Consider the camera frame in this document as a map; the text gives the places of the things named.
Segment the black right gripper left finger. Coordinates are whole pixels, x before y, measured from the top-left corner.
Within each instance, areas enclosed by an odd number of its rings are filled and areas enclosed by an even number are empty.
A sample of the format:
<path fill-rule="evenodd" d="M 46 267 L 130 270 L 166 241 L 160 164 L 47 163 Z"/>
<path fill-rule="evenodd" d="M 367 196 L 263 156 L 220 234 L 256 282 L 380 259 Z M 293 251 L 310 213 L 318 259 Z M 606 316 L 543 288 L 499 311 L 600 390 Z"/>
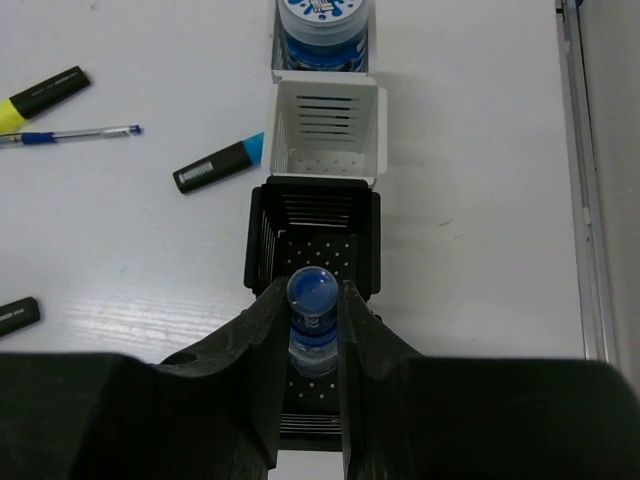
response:
<path fill-rule="evenodd" d="M 264 479 L 276 466 L 286 282 L 149 364 L 115 353 L 1 358 L 5 479 Z"/>

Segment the blue cleaning gel jar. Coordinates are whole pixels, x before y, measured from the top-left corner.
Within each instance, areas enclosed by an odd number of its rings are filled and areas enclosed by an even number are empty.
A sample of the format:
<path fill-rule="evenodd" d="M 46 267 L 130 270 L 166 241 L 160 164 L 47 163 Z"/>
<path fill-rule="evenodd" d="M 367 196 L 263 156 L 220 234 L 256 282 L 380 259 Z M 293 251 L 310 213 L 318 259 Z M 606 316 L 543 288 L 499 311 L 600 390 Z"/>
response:
<path fill-rule="evenodd" d="M 365 73 L 371 3 L 279 1 L 282 66 L 290 71 Z"/>

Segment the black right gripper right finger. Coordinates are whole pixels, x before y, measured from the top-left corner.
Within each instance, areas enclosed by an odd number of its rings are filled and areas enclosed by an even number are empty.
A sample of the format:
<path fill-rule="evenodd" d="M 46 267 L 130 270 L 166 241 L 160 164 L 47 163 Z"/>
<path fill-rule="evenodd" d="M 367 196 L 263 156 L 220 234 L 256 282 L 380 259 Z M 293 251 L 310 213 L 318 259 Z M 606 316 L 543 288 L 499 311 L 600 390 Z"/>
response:
<path fill-rule="evenodd" d="M 604 362 L 419 353 L 339 291 L 348 479 L 635 479 L 639 401 Z"/>

